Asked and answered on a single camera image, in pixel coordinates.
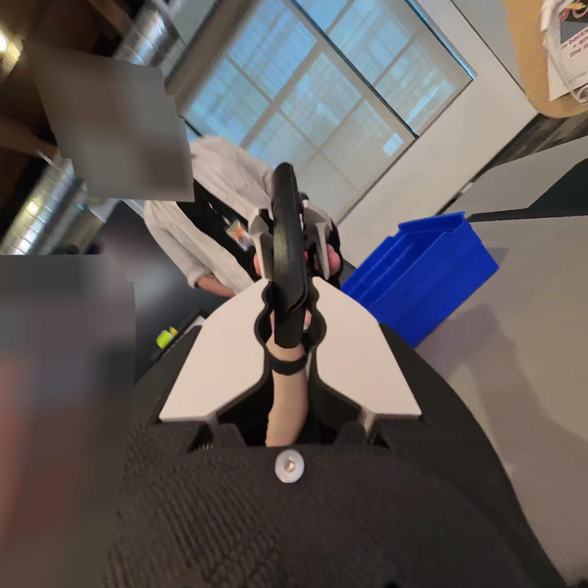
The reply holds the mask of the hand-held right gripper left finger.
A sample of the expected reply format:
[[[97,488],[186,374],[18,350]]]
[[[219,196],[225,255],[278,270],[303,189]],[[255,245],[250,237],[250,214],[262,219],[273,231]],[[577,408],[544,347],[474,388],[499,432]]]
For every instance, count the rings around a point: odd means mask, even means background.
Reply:
[[[273,397],[259,320],[268,310],[261,279],[205,319],[164,403],[159,420],[233,422],[248,429],[263,419]]]

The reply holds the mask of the instruction sheet on stand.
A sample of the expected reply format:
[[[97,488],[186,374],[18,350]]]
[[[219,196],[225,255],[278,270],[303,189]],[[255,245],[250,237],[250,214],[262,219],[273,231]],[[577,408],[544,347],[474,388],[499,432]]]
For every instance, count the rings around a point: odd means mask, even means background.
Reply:
[[[542,1],[503,1],[511,33],[521,86],[538,113],[549,118],[569,118],[587,112],[587,105],[565,94],[549,99],[548,55],[540,31]]]

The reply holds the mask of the black wristband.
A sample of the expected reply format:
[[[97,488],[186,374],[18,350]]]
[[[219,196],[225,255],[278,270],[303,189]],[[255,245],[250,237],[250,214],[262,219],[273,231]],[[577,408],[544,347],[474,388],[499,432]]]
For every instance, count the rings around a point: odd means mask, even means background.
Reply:
[[[282,348],[269,341],[266,348],[270,368],[279,376],[294,376],[306,370],[307,351],[303,343],[294,348]]]

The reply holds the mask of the blue plastic bin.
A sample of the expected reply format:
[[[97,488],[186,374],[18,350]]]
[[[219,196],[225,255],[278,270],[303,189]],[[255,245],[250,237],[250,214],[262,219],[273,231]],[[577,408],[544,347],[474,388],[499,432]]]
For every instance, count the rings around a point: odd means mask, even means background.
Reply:
[[[416,348],[498,269],[458,212],[400,224],[341,289]]]

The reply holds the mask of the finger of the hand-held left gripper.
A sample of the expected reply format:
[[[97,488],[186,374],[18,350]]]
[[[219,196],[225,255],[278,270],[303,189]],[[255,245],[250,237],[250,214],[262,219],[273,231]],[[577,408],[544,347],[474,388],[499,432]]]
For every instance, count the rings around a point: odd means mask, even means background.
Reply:
[[[268,209],[255,209],[249,218],[249,235],[261,276],[273,276],[273,219]]]
[[[316,205],[303,205],[303,242],[309,250],[317,247],[326,247],[326,239],[332,229],[332,221],[328,213]]]

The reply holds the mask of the person's left forearm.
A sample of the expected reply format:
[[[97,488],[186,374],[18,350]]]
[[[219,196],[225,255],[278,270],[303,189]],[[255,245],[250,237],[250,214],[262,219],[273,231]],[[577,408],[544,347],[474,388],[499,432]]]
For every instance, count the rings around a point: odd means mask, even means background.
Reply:
[[[307,374],[272,372],[273,404],[268,415],[266,447],[293,445],[299,438],[309,411]]]

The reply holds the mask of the black remote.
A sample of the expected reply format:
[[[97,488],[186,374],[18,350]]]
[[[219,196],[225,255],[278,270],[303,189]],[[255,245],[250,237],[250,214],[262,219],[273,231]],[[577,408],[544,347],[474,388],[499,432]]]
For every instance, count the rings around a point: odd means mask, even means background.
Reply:
[[[269,268],[273,271],[261,291],[263,309],[256,321],[262,340],[269,337],[270,315],[275,343],[283,349],[301,344],[306,311],[314,313],[319,292],[311,281],[300,223],[302,203],[293,166],[281,163],[272,176],[273,245]]]

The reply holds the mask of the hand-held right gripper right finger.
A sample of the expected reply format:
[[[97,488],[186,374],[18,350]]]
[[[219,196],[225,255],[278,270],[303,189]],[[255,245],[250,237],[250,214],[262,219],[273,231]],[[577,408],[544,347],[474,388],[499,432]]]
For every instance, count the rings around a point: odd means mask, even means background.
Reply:
[[[337,429],[355,419],[417,420],[422,411],[377,319],[325,281],[312,281],[317,412]]]

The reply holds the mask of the black mat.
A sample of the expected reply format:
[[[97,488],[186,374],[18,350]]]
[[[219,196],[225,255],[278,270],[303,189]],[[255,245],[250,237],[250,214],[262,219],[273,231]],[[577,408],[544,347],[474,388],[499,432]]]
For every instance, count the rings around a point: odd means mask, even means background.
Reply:
[[[475,213],[469,222],[497,222],[587,216],[587,159],[573,166],[525,209]]]

